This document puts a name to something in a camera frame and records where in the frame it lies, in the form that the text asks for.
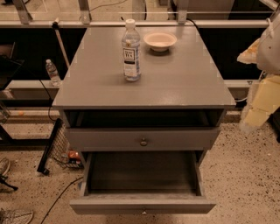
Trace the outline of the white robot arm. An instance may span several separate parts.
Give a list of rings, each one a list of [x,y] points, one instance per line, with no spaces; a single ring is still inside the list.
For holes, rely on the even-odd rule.
[[[259,80],[251,84],[241,112],[240,129],[245,133],[261,128],[280,108],[280,14],[268,23],[261,37],[237,57],[262,71]]]

